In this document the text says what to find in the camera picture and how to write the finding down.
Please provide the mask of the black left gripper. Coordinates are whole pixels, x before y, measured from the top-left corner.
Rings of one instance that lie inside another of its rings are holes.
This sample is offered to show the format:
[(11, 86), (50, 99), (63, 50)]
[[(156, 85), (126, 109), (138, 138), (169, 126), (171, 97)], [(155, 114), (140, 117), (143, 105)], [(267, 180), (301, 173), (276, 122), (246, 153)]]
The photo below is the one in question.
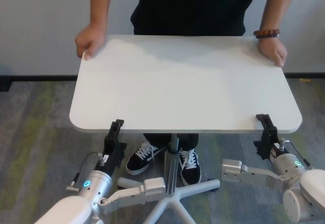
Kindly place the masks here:
[(120, 167), (127, 147), (126, 143), (119, 142), (118, 139), (123, 124), (124, 120), (122, 119), (117, 119), (111, 123), (109, 132), (104, 139), (103, 149), (103, 156), (107, 156), (108, 158), (103, 166), (100, 163), (97, 163), (95, 166), (96, 171), (104, 172), (110, 177), (113, 175), (115, 169)]

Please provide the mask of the person right hand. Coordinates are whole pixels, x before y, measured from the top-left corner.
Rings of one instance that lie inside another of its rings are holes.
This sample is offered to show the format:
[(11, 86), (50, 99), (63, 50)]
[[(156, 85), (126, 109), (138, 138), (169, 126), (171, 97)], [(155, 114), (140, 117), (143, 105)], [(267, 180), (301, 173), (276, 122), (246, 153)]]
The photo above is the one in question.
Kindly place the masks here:
[(83, 28), (75, 37), (76, 53), (79, 58), (84, 55), (86, 60), (93, 57), (104, 45), (106, 27), (91, 23)]

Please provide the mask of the person left hand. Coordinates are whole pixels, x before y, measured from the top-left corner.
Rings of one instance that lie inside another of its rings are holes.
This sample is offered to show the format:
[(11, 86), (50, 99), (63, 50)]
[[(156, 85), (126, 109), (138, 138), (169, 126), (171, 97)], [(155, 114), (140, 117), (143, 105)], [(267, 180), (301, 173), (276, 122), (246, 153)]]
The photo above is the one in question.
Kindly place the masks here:
[(287, 58), (287, 49), (278, 38), (259, 39), (258, 48), (277, 67), (282, 68), (284, 66)]

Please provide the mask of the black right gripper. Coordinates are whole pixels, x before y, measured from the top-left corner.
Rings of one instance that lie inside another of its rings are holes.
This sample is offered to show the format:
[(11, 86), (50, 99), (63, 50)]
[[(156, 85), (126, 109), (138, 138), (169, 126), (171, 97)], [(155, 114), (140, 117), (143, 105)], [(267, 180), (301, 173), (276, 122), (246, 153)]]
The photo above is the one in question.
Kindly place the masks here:
[(284, 147), (280, 150), (280, 141), (278, 139), (277, 127), (273, 126), (269, 114), (257, 114), (257, 120), (262, 124), (263, 132), (259, 141), (254, 141), (253, 144), (256, 147), (256, 153), (262, 158), (262, 160), (269, 159), (274, 161), (278, 156), (288, 153)]

